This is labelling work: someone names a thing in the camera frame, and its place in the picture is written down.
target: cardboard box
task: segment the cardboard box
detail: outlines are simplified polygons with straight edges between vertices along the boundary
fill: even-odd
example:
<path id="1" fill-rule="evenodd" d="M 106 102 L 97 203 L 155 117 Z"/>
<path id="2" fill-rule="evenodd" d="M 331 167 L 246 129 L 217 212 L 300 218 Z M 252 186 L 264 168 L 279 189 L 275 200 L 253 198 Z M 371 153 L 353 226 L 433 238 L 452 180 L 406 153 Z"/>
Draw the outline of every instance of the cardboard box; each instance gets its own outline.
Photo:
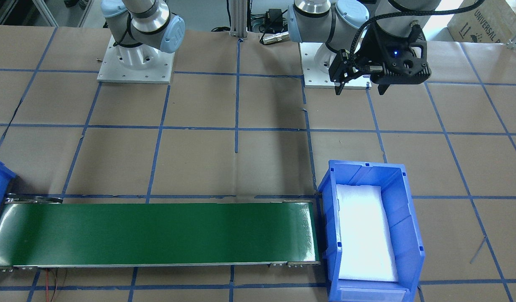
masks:
<path id="1" fill-rule="evenodd" d="M 461 7 L 475 0 L 464 0 Z M 516 34 L 516 0 L 486 0 L 480 7 L 454 15 L 448 31 L 455 41 L 505 44 Z"/>

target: blue joint cap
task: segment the blue joint cap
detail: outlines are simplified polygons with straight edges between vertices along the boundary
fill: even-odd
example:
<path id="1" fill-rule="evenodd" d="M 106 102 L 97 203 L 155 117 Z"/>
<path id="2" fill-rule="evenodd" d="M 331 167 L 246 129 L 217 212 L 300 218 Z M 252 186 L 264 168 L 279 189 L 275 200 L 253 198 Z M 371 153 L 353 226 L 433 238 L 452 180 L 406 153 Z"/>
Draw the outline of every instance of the blue joint cap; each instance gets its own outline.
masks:
<path id="1" fill-rule="evenodd" d="M 338 0 L 336 11 L 338 16 L 356 29 L 369 19 L 368 9 L 357 0 Z"/>
<path id="2" fill-rule="evenodd" d="M 102 0 L 101 1 L 101 12 L 103 17 L 112 18 L 126 12 L 127 8 L 122 0 Z"/>
<path id="3" fill-rule="evenodd" d="M 293 5 L 288 6 L 288 32 L 290 33 L 290 40 L 298 43 L 302 42 Z"/>
<path id="4" fill-rule="evenodd" d="M 182 44 L 184 36 L 185 21 L 180 16 L 173 16 L 166 27 L 159 49 L 169 54 L 175 52 Z"/>

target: metal connector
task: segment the metal connector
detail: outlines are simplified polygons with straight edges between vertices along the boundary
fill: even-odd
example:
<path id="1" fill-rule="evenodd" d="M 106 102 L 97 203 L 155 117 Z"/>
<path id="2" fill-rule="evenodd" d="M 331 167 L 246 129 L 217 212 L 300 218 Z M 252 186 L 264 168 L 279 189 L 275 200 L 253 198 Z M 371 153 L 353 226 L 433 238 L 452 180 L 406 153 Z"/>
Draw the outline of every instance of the metal connector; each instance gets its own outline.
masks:
<path id="1" fill-rule="evenodd" d="M 290 40 L 290 33 L 289 32 L 283 32 L 283 33 L 277 33 L 273 36 L 268 36 L 267 38 L 263 38 L 263 45 L 270 45 L 280 42 L 285 42 Z"/>

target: green conveyor belt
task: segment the green conveyor belt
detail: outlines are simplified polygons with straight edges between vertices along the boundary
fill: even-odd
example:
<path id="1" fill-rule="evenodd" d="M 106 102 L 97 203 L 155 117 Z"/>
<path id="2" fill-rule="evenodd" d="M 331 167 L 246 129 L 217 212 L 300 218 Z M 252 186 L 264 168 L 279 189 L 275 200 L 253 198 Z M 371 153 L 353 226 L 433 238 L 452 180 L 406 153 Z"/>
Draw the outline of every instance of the green conveyor belt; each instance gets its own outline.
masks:
<path id="1" fill-rule="evenodd" d="M 310 203 L 6 204 L 0 267 L 319 261 Z"/>

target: white foam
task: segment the white foam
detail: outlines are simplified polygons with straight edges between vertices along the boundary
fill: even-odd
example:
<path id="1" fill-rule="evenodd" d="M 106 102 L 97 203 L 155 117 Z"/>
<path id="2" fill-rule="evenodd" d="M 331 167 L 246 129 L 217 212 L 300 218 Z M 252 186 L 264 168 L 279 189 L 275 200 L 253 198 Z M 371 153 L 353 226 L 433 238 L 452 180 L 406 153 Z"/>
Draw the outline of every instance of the white foam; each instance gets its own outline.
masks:
<path id="1" fill-rule="evenodd" d="M 340 279 L 398 281 L 381 187 L 336 185 L 340 205 Z"/>

